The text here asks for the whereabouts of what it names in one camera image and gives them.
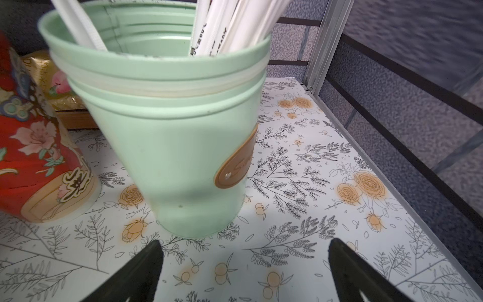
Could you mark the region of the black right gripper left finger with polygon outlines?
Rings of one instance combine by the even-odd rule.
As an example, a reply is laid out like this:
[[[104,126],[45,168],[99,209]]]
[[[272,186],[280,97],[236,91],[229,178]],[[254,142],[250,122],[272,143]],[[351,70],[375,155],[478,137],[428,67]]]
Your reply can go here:
[[[162,246],[155,240],[84,301],[153,301],[163,263]]]

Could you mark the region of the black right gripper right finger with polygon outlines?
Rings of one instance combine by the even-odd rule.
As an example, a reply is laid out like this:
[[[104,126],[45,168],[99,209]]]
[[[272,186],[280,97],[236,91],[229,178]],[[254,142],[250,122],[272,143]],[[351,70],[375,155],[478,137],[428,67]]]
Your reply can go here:
[[[363,301],[363,297],[368,301],[411,301],[340,239],[331,240],[328,260],[340,301]]]

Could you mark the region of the red floral milk tea cup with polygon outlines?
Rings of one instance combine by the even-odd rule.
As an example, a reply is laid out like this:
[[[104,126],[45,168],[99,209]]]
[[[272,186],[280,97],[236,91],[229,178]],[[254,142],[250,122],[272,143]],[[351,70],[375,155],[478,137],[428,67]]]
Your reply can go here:
[[[102,185],[21,57],[1,35],[1,211],[29,223],[64,223]]]

